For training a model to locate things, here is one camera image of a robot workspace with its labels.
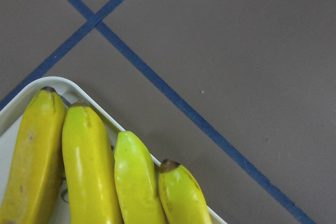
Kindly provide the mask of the yellow banana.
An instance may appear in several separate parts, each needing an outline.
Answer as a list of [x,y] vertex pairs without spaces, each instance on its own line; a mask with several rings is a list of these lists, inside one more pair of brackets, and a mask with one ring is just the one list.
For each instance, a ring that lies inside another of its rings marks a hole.
[[98,114],[83,102],[67,111],[62,156],[71,223],[123,223],[107,131]]
[[159,195],[169,223],[212,223],[197,180],[180,163],[170,159],[161,162]]
[[26,107],[1,205],[1,223],[49,223],[64,173],[65,114],[66,107],[52,87],[41,88]]
[[152,156],[131,131],[118,133],[114,178],[124,223],[166,223]]

